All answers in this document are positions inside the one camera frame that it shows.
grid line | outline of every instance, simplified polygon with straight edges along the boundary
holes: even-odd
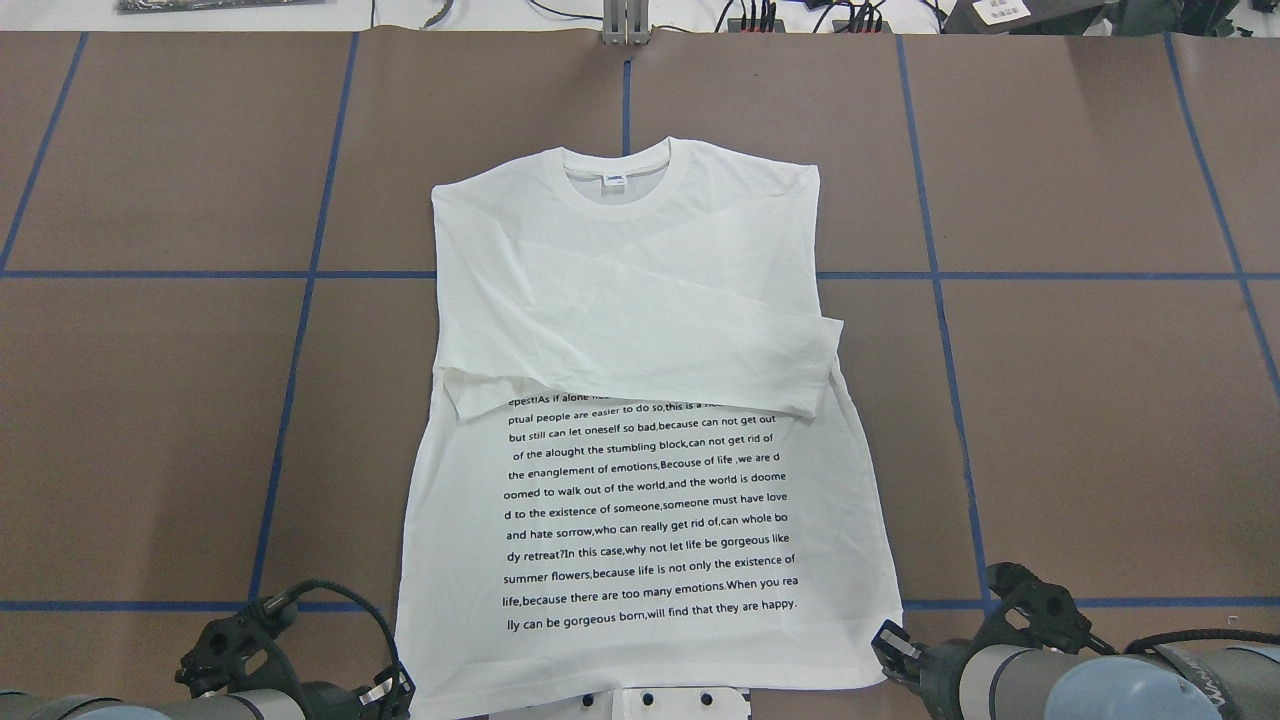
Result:
[[[1280,609],[1280,596],[1203,596],[1203,597],[1078,597],[1083,609],[1187,609],[1187,607],[1262,607]],[[0,612],[237,612],[243,601],[165,601],[165,600],[0,600]],[[902,609],[916,612],[986,610],[977,598],[904,600]],[[302,612],[362,612],[353,602],[298,602]]]
[[[0,270],[0,278],[9,279],[436,279],[436,270]],[[1074,270],[819,270],[819,281],[1041,281],[1041,282],[1236,282],[1242,277],[1249,282],[1276,282],[1280,273],[1108,273]]]
[[[951,392],[951,415],[960,438],[960,455],[964,462],[964,486],[969,498],[969,533],[973,541],[973,555],[978,574],[978,592],[986,607],[993,605],[991,589],[987,587],[987,552],[982,541],[982,520],[978,516],[978,492],[973,484],[973,464],[969,460],[969,438],[965,434],[964,410],[960,406],[960,383],[956,379],[955,355],[951,350],[951,328],[947,324],[946,299],[942,295],[942,274],[938,268],[938,251],[933,242],[933,215],[929,211],[929,195],[924,184],[924,163],[920,158],[920,137],[915,127],[915,108],[911,102],[911,81],[906,70],[906,46],[901,35],[893,36],[897,46],[897,69],[902,81],[902,104],[906,110],[906,131],[911,143],[911,164],[915,169],[915,188],[920,202],[920,220],[924,228],[924,245],[929,254],[929,279],[933,284],[933,305],[938,314],[938,334],[942,338],[942,360],[947,370],[947,387]]]
[[[333,128],[333,143],[329,149],[329,168],[325,172],[324,192],[320,196],[320,213],[316,218],[315,241],[311,245],[311,266],[307,269],[307,284],[302,292],[302,310],[298,313],[298,331],[293,340],[293,357],[289,360],[289,378],[284,386],[284,404],[280,410],[280,425],[275,434],[275,452],[271,457],[271,477],[266,484],[266,498],[262,503],[262,523],[257,534],[257,550],[253,553],[253,574],[248,583],[248,600],[257,598],[262,584],[262,569],[266,564],[266,548],[271,538],[271,518],[275,514],[275,496],[280,487],[280,471],[284,466],[284,438],[289,432],[293,414],[293,397],[298,384],[298,360],[302,356],[302,342],[307,334],[307,322],[311,316],[311,297],[315,293],[319,275],[320,251],[324,246],[324,231],[329,219],[329,200],[333,197],[333,178],[338,170],[338,152],[342,147],[342,131],[347,118],[347,102],[351,99],[351,78],[356,68],[356,53],[360,49],[360,33],[351,33],[351,47],[347,51],[347,72],[342,81],[342,99],[338,101],[338,118]]]
[[[67,77],[63,78],[63,88],[58,92],[58,101],[54,102],[54,111],[49,115],[45,135],[40,138],[40,149],[36,150],[36,159],[31,163],[31,173],[27,174],[27,184],[23,186],[22,196],[18,199],[18,208],[13,213],[13,222],[9,224],[9,234],[5,236],[4,249],[0,249],[0,272],[4,272],[5,265],[9,264],[9,254],[13,252],[13,245],[18,241],[18,229],[22,228],[22,218],[27,214],[27,202],[31,201],[31,193],[36,190],[40,168],[45,164],[45,154],[49,151],[50,141],[54,140],[54,129],[58,128],[58,119],[61,118],[63,108],[67,105],[67,96],[70,94],[72,81],[76,79],[76,70],[79,68],[81,56],[84,55],[86,44],[88,44],[88,33],[82,32],[79,41],[76,44],[76,53],[72,54],[72,64],[67,68]]]
[[[1187,124],[1187,135],[1196,151],[1196,161],[1199,164],[1201,176],[1204,177],[1204,190],[1213,204],[1213,215],[1217,218],[1217,227],[1222,231],[1222,242],[1226,243],[1226,252],[1231,256],[1231,268],[1235,269],[1235,278],[1240,283],[1240,295],[1244,296],[1244,307],[1249,314],[1249,323],[1253,325],[1253,334],[1258,341],[1258,350],[1262,352],[1262,361],[1266,364],[1267,374],[1271,377],[1271,389],[1276,400],[1280,400],[1280,370],[1276,370],[1276,360],[1271,354],[1267,342],[1267,333],[1262,328],[1262,318],[1253,304],[1253,292],[1249,290],[1249,281],[1244,275],[1244,265],[1240,263],[1240,252],[1235,247],[1235,238],[1231,236],[1231,225],[1226,222],[1226,213],[1222,210],[1222,200],[1217,195],[1217,183],[1213,182],[1213,173],[1208,169],[1208,160],[1204,158],[1204,149],[1201,146],[1199,132],[1196,131],[1196,119],[1192,118],[1192,108],[1187,102],[1187,90],[1183,87],[1183,72],[1178,67],[1178,53],[1174,51],[1174,36],[1165,33],[1165,55],[1169,58],[1169,70],[1174,76],[1174,90],[1178,91],[1178,104],[1183,110],[1183,122]]]
[[[622,155],[631,154],[631,58],[622,61]]]

wire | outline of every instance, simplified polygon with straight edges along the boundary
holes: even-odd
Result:
[[[813,26],[813,32],[818,32],[819,29],[822,29],[822,22],[827,19],[827,15],[829,15],[833,9],[836,9],[836,5],[840,5],[840,6],[844,6],[844,8],[852,8],[854,6],[854,4],[850,3],[849,0],[836,0],[831,5],[827,5],[827,9],[823,10],[822,15],[818,17],[818,24]]]
[[[879,23],[881,27],[883,27],[883,24],[884,24],[884,14],[879,12],[879,6],[883,5],[888,0],[881,0],[879,3],[872,5],[870,0],[867,0],[867,3],[865,3],[865,10],[864,10],[865,14],[867,14],[867,24],[864,27],[859,27],[858,28],[859,32],[863,32],[863,31],[865,31],[865,32],[879,32],[879,29],[877,28],[877,23]]]
[[[604,22],[604,18],[600,17],[600,15],[580,15],[577,13],[564,13],[564,12],[557,10],[554,8],[548,8],[547,5],[543,5],[541,3],[539,3],[538,0],[529,0],[529,4],[532,5],[532,6],[535,6],[535,8],[540,8],[543,10],[547,10],[548,13],[550,13],[553,15],[559,15],[562,18],[571,18],[571,19],[575,19],[575,20],[600,20],[600,22]]]
[[[938,35],[942,35],[942,20],[947,19],[947,14],[942,12],[938,0],[933,0],[932,3],[929,0],[920,0],[920,3],[924,3],[925,8],[933,10],[933,19],[938,20]]]
[[[724,3],[724,9],[721,10],[721,19],[716,20],[716,29],[713,29],[712,32],[719,32],[719,26],[724,24],[724,17],[728,15],[728,9],[732,6],[733,6],[733,0],[728,0],[728,3]]]
[[[737,0],[737,4],[742,6],[742,17],[746,17],[746,0]],[[719,32],[722,24],[724,24],[724,17],[728,15],[728,9],[733,6],[733,0],[724,3],[724,9],[721,10],[721,19],[716,20],[716,29],[712,32]]]
[[[1234,628],[1181,630],[1178,633],[1164,633],[1133,641],[1124,648],[1125,655],[1147,652],[1157,644],[1178,643],[1187,641],[1243,641],[1254,643],[1280,644],[1280,634],[1258,633],[1254,630],[1236,630]]]
[[[430,18],[428,18],[426,22],[422,23],[422,27],[419,28],[419,29],[426,29],[426,28],[429,28],[429,27],[431,27],[434,24],[438,24],[440,20],[444,19],[444,15],[449,14],[449,10],[452,10],[452,9],[453,9],[453,0],[444,0],[444,6],[440,8],[440,10],[438,13],[435,13],[434,15],[431,15]]]
[[[448,5],[452,5],[451,0],[445,0],[445,3]],[[387,694],[383,698],[383,703],[378,707],[378,720],[383,720],[387,715],[387,711],[397,705],[402,692],[399,650],[397,650],[396,647],[396,637],[392,634],[390,625],[387,624],[387,618],[383,616],[381,611],[379,611],[378,607],[374,606],[374,603],[369,602],[351,588],[346,585],[339,585],[338,583],[333,583],[329,580],[317,580],[317,579],[302,580],[301,583],[284,591],[282,594],[296,601],[297,598],[302,597],[303,594],[314,589],[326,589],[330,592],[335,592],[346,597],[347,600],[351,600],[352,602],[362,607],[365,612],[372,615],[374,620],[378,623],[378,629],[383,632],[383,641],[387,642],[387,652],[390,653],[392,656],[392,673],[394,673],[394,675],[392,676],[392,687],[390,689],[387,691]],[[312,720],[312,717],[307,715],[306,720]]]

folded sleeve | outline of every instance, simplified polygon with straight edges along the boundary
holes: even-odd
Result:
[[[463,419],[539,391],[814,416],[840,320],[517,242],[465,202],[433,199],[435,368]]]

sticker label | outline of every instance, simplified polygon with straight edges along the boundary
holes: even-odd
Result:
[[[1032,14],[1023,0],[975,0],[973,9],[978,12],[982,22],[989,26],[1029,18]]]

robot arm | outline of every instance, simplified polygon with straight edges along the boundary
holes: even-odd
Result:
[[[329,589],[364,607],[378,621],[392,664],[374,685],[347,691],[325,682],[298,682],[275,639],[297,620],[297,601]],[[251,660],[266,660],[248,671]],[[351,589],[328,580],[306,580],[283,593],[246,605],[230,618],[205,625],[182,657],[174,682],[187,685],[188,702],[143,707],[116,698],[69,696],[38,698],[0,689],[0,720],[408,720],[413,680],[401,665],[390,626],[381,612]]]
[[[934,720],[1280,720],[1280,647],[1197,657],[1167,644],[1275,644],[1277,635],[1190,630],[1135,641],[1121,655],[1092,634],[1066,588],[1010,562],[988,568],[987,582],[1002,602],[973,641],[928,647],[891,621],[872,641],[884,675]],[[1015,628],[1010,612],[1027,626]],[[1080,657],[1083,648],[1101,657]]]

